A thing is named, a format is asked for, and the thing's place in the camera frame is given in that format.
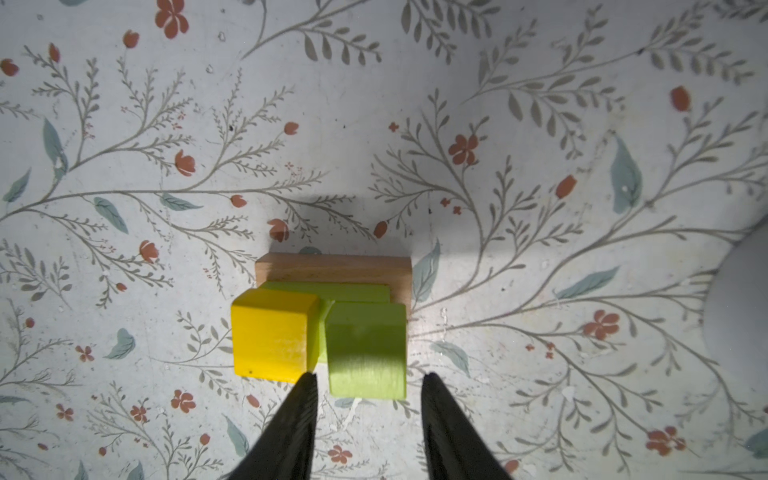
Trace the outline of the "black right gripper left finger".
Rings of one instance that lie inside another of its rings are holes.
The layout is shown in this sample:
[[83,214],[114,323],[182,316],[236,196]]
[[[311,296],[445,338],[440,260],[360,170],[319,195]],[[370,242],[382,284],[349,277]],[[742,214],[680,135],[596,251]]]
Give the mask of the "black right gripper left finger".
[[317,377],[304,373],[228,479],[310,479],[317,414]]

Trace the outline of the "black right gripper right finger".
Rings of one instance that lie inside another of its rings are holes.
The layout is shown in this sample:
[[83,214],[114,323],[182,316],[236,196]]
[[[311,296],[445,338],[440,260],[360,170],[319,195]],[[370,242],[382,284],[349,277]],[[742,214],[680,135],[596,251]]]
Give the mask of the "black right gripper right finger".
[[421,408],[430,479],[511,479],[437,373],[423,378]]

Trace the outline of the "yellow cube block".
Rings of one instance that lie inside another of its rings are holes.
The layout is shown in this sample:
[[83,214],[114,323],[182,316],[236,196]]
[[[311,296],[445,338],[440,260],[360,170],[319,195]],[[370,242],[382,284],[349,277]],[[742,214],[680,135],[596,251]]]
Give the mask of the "yellow cube block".
[[321,300],[307,293],[249,289],[231,306],[234,372],[295,383],[319,358]]

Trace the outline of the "green cube block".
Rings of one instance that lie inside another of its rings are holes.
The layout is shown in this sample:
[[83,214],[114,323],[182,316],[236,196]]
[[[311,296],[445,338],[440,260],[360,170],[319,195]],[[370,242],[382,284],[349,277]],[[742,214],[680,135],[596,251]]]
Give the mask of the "green cube block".
[[337,302],[326,319],[330,393],[404,400],[407,311],[402,304]]

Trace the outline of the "long green block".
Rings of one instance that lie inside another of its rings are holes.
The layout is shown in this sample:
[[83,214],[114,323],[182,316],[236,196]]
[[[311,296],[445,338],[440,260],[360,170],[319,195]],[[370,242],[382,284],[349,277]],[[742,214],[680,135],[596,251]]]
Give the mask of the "long green block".
[[356,283],[321,283],[268,281],[262,289],[297,292],[316,295],[320,299],[320,319],[318,327],[319,363],[327,362],[325,319],[335,303],[389,303],[390,288],[386,285]]

